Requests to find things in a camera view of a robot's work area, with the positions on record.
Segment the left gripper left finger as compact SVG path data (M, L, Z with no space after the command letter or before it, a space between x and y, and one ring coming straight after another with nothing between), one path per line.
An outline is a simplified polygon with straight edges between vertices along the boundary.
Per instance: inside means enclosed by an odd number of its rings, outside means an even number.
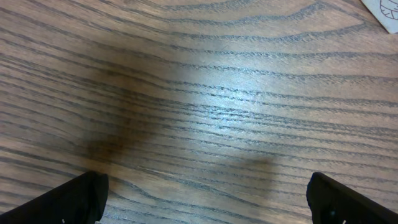
M85 172L51 191L1 215L1 224L74 224L101 220L108 199L109 178Z

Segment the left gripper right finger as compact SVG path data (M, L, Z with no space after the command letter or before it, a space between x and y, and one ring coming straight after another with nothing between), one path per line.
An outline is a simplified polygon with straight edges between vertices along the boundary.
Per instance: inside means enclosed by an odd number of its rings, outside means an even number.
M321 172L312 174L306 198L313 224L397 224L397 214Z

